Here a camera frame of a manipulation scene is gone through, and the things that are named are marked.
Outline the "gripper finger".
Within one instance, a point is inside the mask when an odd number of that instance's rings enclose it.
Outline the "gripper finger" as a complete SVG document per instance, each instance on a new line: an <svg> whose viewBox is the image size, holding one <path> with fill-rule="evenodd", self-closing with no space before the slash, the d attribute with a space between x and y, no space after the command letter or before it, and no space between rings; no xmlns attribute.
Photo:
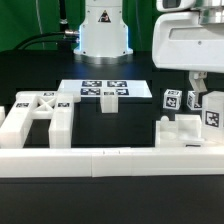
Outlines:
<svg viewBox="0 0 224 224"><path fill-rule="evenodd" d="M207 73L203 71L190 71L189 81L195 92L195 102L199 101L199 94L206 92L207 88L204 83L204 79L207 77Z"/></svg>

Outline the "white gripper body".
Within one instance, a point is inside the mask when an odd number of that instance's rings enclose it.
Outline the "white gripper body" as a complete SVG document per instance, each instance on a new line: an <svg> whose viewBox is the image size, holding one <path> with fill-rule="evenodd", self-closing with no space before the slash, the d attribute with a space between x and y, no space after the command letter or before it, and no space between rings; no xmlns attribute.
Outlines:
<svg viewBox="0 0 224 224"><path fill-rule="evenodd" d="M195 11L163 14L152 59L157 68L224 73L224 24L201 25Z"/></svg>

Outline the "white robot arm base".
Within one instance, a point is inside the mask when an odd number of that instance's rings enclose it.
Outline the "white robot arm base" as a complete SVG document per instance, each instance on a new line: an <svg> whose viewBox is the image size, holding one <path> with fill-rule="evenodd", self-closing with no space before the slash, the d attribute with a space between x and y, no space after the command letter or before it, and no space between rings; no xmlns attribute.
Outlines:
<svg viewBox="0 0 224 224"><path fill-rule="evenodd" d="M118 64L132 59L123 0L85 0L85 19L79 26L75 59L91 64Z"/></svg>

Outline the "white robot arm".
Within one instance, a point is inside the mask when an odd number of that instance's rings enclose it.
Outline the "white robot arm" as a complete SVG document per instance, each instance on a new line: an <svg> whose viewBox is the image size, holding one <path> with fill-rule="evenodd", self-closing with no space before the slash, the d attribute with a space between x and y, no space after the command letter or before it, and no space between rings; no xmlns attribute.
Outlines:
<svg viewBox="0 0 224 224"><path fill-rule="evenodd" d="M198 101L208 72L224 73L224 0L157 0L152 59L157 68L188 70Z"/></svg>

